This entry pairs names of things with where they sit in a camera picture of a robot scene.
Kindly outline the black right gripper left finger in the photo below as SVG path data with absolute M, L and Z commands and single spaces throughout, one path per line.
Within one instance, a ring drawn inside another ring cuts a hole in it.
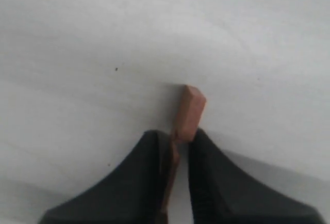
M 161 211 L 161 171 L 168 136 L 143 133 L 123 161 L 104 179 L 80 195 L 47 210 L 39 223 L 168 223 Z

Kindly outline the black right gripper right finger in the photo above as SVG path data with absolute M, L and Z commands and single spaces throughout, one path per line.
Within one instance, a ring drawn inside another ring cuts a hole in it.
M 202 129 L 189 144 L 188 154 L 194 223 L 321 223 L 316 209 L 236 166 Z

